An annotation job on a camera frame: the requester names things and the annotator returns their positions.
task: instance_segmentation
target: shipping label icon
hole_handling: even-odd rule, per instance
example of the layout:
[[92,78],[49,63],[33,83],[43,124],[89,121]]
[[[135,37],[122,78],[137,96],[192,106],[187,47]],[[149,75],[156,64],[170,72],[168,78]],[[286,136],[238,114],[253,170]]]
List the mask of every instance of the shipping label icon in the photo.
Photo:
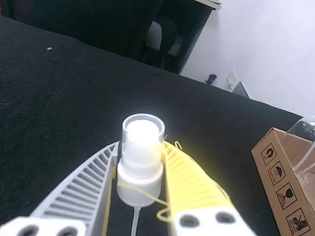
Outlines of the shipping label icon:
[[269,162],[271,162],[275,157],[277,156],[277,153],[274,149],[274,146],[272,143],[270,143],[264,151],[261,152],[261,157],[264,160],[265,166],[268,165]]
[[311,230],[302,209],[298,209],[286,218],[292,236],[301,236]]
[[288,206],[297,201],[290,183],[287,183],[285,186],[279,189],[276,194],[282,210],[286,209]]
[[268,170],[268,174],[274,186],[285,177],[285,172],[280,161]]

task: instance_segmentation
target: yellow thread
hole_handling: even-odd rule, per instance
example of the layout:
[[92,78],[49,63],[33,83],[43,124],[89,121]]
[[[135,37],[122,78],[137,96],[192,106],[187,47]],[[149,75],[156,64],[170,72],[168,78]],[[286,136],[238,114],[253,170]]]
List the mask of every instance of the yellow thread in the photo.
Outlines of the yellow thread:
[[163,204],[165,206],[168,206],[168,203],[166,201],[163,201],[159,198],[156,198],[154,196],[152,196],[150,193],[147,193],[145,191],[143,191],[141,188],[138,188],[138,187],[134,187],[132,185],[129,185],[129,184],[125,184],[125,183],[117,183],[117,185],[121,186],[121,187],[125,187],[125,188],[130,188],[130,189],[133,189],[139,193],[142,193],[143,195],[147,196],[148,198],[151,198],[153,199],[154,201],[156,201],[157,203],[160,203],[160,204]]
[[170,216],[163,216],[164,213],[169,212],[169,207],[159,210],[157,212],[157,219],[160,221],[164,221],[166,223],[170,223],[172,221]]
[[177,147],[179,150],[183,150],[182,145],[176,140],[175,141],[175,147]]

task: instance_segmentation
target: black object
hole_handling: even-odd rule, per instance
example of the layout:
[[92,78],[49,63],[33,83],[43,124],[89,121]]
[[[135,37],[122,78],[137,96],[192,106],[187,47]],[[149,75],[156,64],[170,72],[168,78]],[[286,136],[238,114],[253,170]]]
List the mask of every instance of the black object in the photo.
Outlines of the black object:
[[209,78],[205,81],[207,84],[211,85],[214,80],[216,80],[217,76],[215,74],[209,75]]
[[[124,118],[146,112],[164,121],[167,140],[181,142],[257,235],[279,235],[251,149],[270,127],[288,130],[299,116],[4,17],[0,25],[0,224],[29,215],[121,138]],[[115,182],[112,193],[108,235],[129,235],[133,209]],[[163,207],[141,210],[139,235],[167,234],[155,218]]]

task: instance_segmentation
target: desk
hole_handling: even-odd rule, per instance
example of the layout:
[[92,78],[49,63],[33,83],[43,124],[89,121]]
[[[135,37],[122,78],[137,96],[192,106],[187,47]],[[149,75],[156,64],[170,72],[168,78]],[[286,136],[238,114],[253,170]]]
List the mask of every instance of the desk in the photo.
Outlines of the desk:
[[[0,224],[29,215],[120,139],[125,117],[146,112],[229,193],[257,235],[279,235],[251,149],[270,127],[286,130],[299,116],[4,17],[0,25]],[[141,211],[138,236],[166,235],[155,217],[162,208]],[[130,235],[131,218],[114,186],[108,235]]]
[[198,1],[202,4],[205,4],[205,5],[213,8],[214,10],[220,10],[222,7],[221,4],[217,4],[217,3],[213,2],[213,1],[209,1],[209,0],[195,0],[195,1]]

